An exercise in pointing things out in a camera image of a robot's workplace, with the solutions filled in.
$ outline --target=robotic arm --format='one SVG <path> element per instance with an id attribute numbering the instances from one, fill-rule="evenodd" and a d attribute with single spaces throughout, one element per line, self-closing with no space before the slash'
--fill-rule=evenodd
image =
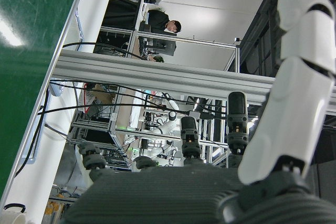
<path id="1" fill-rule="evenodd" d="M 284 60 L 238 174 L 244 184 L 288 170 L 305 177 L 335 74 L 335 13 L 329 0 L 278 0 Z"/>

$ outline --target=man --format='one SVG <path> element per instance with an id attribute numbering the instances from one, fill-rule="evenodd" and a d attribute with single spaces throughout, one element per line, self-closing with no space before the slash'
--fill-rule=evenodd
<path id="1" fill-rule="evenodd" d="M 148 24 L 151 25 L 151 29 L 158 29 L 164 31 L 172 31 L 178 33 L 181 31 L 181 24 L 177 20 L 169 20 L 166 13 L 159 10 L 149 10 Z"/>

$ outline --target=black cable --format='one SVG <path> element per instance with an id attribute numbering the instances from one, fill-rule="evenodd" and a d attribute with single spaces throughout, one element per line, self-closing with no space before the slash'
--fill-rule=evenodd
<path id="1" fill-rule="evenodd" d="M 63 48 L 74 46 L 74 45 L 96 45 L 96 46 L 101 46 L 101 47 L 110 47 L 110 48 L 113 48 L 114 50 L 116 50 L 118 52 L 122 52 L 123 54 L 130 54 L 130 55 L 132 55 L 132 56 L 134 56 L 136 58 L 139 58 L 139 59 L 143 60 L 143 58 L 141 58 L 139 55 L 136 55 L 136 54 L 134 54 L 132 52 L 129 52 L 129 51 L 124 50 L 124 49 L 121 49 L 119 47 L 115 47 L 115 46 L 104 44 L 104 43 L 98 43 L 98 42 L 74 42 L 74 43 L 65 44 L 63 46 Z"/>
<path id="2" fill-rule="evenodd" d="M 159 126 L 156 126 L 156 125 L 149 125 L 150 127 L 154 127 L 154 128 L 158 128 L 159 129 L 159 131 L 161 132 L 161 134 L 163 134 L 163 131 L 162 131 L 162 129 L 160 129 L 160 127 Z"/>
<path id="3" fill-rule="evenodd" d="M 44 113 L 46 111 L 46 106 L 47 106 L 47 103 L 48 103 L 48 98 L 49 98 L 49 89 L 47 88 L 47 90 L 46 90 L 46 97 L 45 97 L 44 105 L 43 105 L 43 109 L 42 109 L 42 112 L 40 112 L 40 113 Z M 44 117 L 44 115 L 40 116 L 40 119 L 38 121 L 38 124 L 37 124 L 37 127 L 36 127 L 36 131 L 34 133 L 34 136 L 33 136 L 33 139 L 32 139 L 32 143 L 30 144 L 27 156 L 26 156 L 25 160 L 23 161 L 23 163 L 22 163 L 21 167 L 19 168 L 19 170 L 17 170 L 17 172 L 15 173 L 15 177 L 23 170 L 23 168 L 25 167 L 25 165 L 27 164 L 27 162 L 29 160 L 29 157 L 30 157 L 30 154 L 31 154 L 31 152 L 33 150 L 36 138 L 40 134 L 43 117 Z"/>
<path id="4" fill-rule="evenodd" d="M 87 104 L 87 105 L 80 105 L 80 106 L 70 106 L 70 107 L 64 107 L 64 108 L 58 108 L 58 109 L 53 109 L 53 110 L 47 110 L 44 112 L 39 112 L 38 115 L 42 114 L 47 114 L 51 112 L 56 112 L 56 111 L 61 111 L 61 110 L 71 110 L 71 109 L 79 109 L 79 108 L 89 108 L 89 107 L 94 107 L 94 106 L 134 106 L 134 107 L 144 107 L 143 104 L 133 104 L 133 103 L 116 103 L 116 104 L 111 104 L 111 103 L 102 103 L 102 104 Z M 160 109 L 163 111 L 173 111 L 173 112 L 178 112 L 181 114 L 188 115 L 188 111 L 180 111 L 180 110 L 173 110 L 173 109 L 168 109 L 166 106 L 162 105 L 147 105 L 146 107 L 148 108 L 155 108 L 155 109 Z"/>
<path id="5" fill-rule="evenodd" d="M 74 171 L 75 171 L 75 169 L 76 169 L 76 165 L 77 165 L 77 160 L 76 160 L 75 164 L 73 165 L 72 172 L 71 172 L 71 174 L 70 174 L 70 176 L 69 176 L 69 178 L 68 178 L 68 181 L 65 183 L 65 185 L 67 185 L 67 184 L 69 183 L 69 181 L 71 180 L 71 178 L 72 178 L 72 176 L 73 176 L 73 173 L 74 173 Z"/>
<path id="6" fill-rule="evenodd" d="M 169 145 L 166 149 L 164 149 L 164 148 L 162 147 L 162 152 L 160 152 L 159 154 L 157 154 L 157 156 L 163 154 L 166 150 L 168 150 L 169 147 L 170 147 L 170 145 Z"/>
<path id="7" fill-rule="evenodd" d="M 78 87 L 72 87 L 72 86 L 67 86 L 67 85 L 63 85 L 63 84 L 60 84 L 60 83 L 54 83 L 54 82 L 50 82 L 51 84 L 55 84 L 55 85 L 59 85 L 59 86 L 64 86 L 64 87 L 69 87 L 69 88 L 78 88 Z M 129 89 L 129 90 L 133 90 L 133 91 L 137 91 L 137 92 L 139 92 L 139 93 L 142 93 L 142 94 L 146 94 L 146 95 L 148 95 L 146 92 L 144 92 L 144 91 L 140 91 L 140 90 L 137 90 L 137 89 L 133 89 L 133 88 L 129 88 L 129 87 L 126 87 L 126 86 L 122 86 L 122 85 L 118 85 L 118 84 L 113 84 L 114 86 L 118 86 L 118 87 L 121 87 L 121 88 L 126 88 L 126 89 Z M 102 91 L 102 90 L 95 90 L 95 91 L 97 91 L 97 92 L 104 92 L 104 93 L 116 93 L 116 94 L 120 94 L 120 93 L 117 93 L 117 92 L 113 92 L 113 91 L 111 91 L 111 92 L 107 92 L 107 91 Z M 148 102 L 148 103 L 150 103 L 150 104 L 155 104 L 156 105 L 156 103 L 153 103 L 153 102 L 150 102 L 150 101 L 148 101 L 148 100 L 146 100 L 146 99 L 143 99 L 143 98 L 139 98 L 139 97 L 135 97 L 135 96 L 133 96 L 133 95 L 130 95 L 130 94 L 121 94 L 121 95 L 124 95 L 124 96 L 129 96 L 129 97 L 134 97 L 134 98 L 137 98 L 137 99 L 140 99 L 140 100 L 142 100 L 142 101 L 145 101 L 145 102 Z M 160 97 L 160 96 L 158 96 L 158 95 L 151 95 L 152 97 L 158 97 L 158 98 L 162 98 L 162 97 Z M 169 100 L 173 100 L 173 101 L 182 101 L 182 100 L 178 100 L 178 99 L 173 99 L 173 98 L 168 98 L 168 97 L 166 97 L 166 99 L 169 101 Z M 215 111 L 215 110 L 211 110 L 211 109 L 208 109 L 208 108 L 203 108 L 204 110 L 206 110 L 206 111 L 210 111 L 210 112 L 215 112 L 215 113 L 218 113 L 218 114 L 226 114 L 226 112 L 219 112 L 219 111 Z M 168 111 L 174 111 L 174 112 L 180 112 L 179 110 L 172 110 L 172 109 L 168 109 L 168 108 L 166 108 L 166 110 L 168 110 Z M 206 112 L 201 112 L 201 119 L 207 119 L 207 120 L 210 120 L 210 119 L 222 119 L 222 120 L 226 120 L 226 117 L 224 117 L 224 116 L 214 116 L 214 115 L 211 115 L 211 114 L 209 114 L 209 115 L 207 115 L 207 114 L 204 114 L 204 113 L 206 113 Z"/>
<path id="8" fill-rule="evenodd" d="M 64 85 L 64 84 L 60 84 L 60 83 L 55 83 L 55 82 L 50 82 L 50 84 L 54 84 L 54 85 L 58 85 L 58 86 L 66 87 L 66 88 L 73 88 L 73 89 L 80 89 L 80 90 L 88 91 L 86 88 L 72 87 L 72 86 L 68 86 L 68 85 Z M 131 95 L 131 94 L 122 94 L 122 93 L 117 92 L 117 91 L 106 91 L 106 90 L 91 90 L 91 91 L 94 91 L 94 92 L 100 92 L 100 93 L 107 93 L 107 94 L 120 94 L 120 95 L 124 95 L 124 96 L 126 96 L 126 97 L 137 98 L 137 99 L 139 99 L 139 100 L 142 100 L 142 101 L 146 102 L 146 99 L 139 98 L 139 97 L 136 97 L 136 96 Z M 153 104 L 153 105 L 156 105 L 156 103 L 151 102 L 151 101 L 148 101 L 148 103 Z"/>
<path id="9" fill-rule="evenodd" d="M 122 153 L 122 155 L 125 155 L 125 153 L 128 151 L 128 148 L 130 147 L 130 145 L 131 145 L 131 143 L 129 143 L 129 145 L 128 145 L 126 151 L 124 151 L 124 152 Z"/>
<path id="10" fill-rule="evenodd" d="M 204 137 L 207 141 L 210 141 L 210 142 L 212 142 L 212 143 L 218 145 L 220 148 L 224 148 L 222 145 L 219 145 L 217 142 L 208 139 L 206 136 L 202 136 L 201 134 L 199 134 L 199 135 L 200 135 L 201 137 Z"/>
<path id="11" fill-rule="evenodd" d="M 74 92 L 75 92 L 75 97 L 76 97 L 76 105 L 78 106 L 78 105 L 79 105 L 79 102 L 78 102 L 78 95 L 77 95 L 77 92 L 76 92 L 75 89 L 74 89 Z"/>
<path id="12" fill-rule="evenodd" d="M 92 81 L 84 81 L 84 80 L 58 80 L 58 81 L 75 81 L 75 82 L 92 82 Z M 95 82 L 96 84 L 101 84 L 101 85 L 109 85 L 110 83 L 103 83 L 103 82 Z M 121 88 L 125 88 L 125 89 L 129 89 L 129 90 L 133 90 L 133 91 L 137 91 L 139 93 L 142 93 L 142 94 L 147 94 L 146 92 L 144 91 L 141 91 L 141 90 L 137 90 L 137 89 L 134 89 L 134 88 L 129 88 L 129 87 L 126 87 L 126 86 L 123 86 L 123 85 L 119 85 L 119 84 L 116 84 L 116 83 L 113 83 L 114 86 L 117 86 L 117 87 L 121 87 Z M 160 98 L 162 99 L 161 96 L 159 95 L 155 95 L 155 94 L 151 94 L 150 96 L 152 97 L 156 97 L 156 98 Z M 187 101 L 184 101 L 184 100 L 179 100 L 179 99 L 175 99 L 175 98 L 168 98 L 167 100 L 172 100 L 172 101 L 175 101 L 175 102 L 183 102 L 185 104 L 188 104 L 188 105 L 194 105 L 195 103 L 192 103 L 192 102 L 187 102 Z M 222 106 L 222 105 L 214 105 L 212 107 L 217 107 L 217 108 L 226 108 L 226 106 Z"/>
<path id="13" fill-rule="evenodd" d="M 67 134 L 65 134 L 65 133 L 63 133 L 63 132 L 60 132 L 60 131 L 58 131 L 57 129 L 55 129 L 55 128 L 51 127 L 51 126 L 50 126 L 49 124 L 47 124 L 47 123 L 45 123 L 45 124 L 44 124 L 44 126 L 45 126 L 45 127 L 47 127 L 48 129 L 50 129 L 50 130 L 52 130 L 52 131 L 54 131 L 54 132 L 56 132 L 56 133 L 60 134 L 60 135 L 63 135 L 63 136 L 66 136 L 66 137 L 68 137 L 68 135 L 67 135 Z"/>

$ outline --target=white wall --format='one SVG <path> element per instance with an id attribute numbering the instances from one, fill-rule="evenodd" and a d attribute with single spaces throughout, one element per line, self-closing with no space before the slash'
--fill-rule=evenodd
<path id="1" fill-rule="evenodd" d="M 170 19 L 179 20 L 182 31 L 179 37 L 217 41 L 232 44 L 235 37 L 243 38 L 263 0 L 161 0 L 159 3 Z M 164 57 L 166 62 L 186 65 L 192 57 L 193 66 L 222 70 L 226 64 L 222 55 L 191 56 L 176 52 L 174 57 Z"/>

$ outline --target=green table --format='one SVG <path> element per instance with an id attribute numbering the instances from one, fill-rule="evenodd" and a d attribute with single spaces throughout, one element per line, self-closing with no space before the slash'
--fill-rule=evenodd
<path id="1" fill-rule="evenodd" d="M 1 195 L 73 2 L 0 0 Z"/>

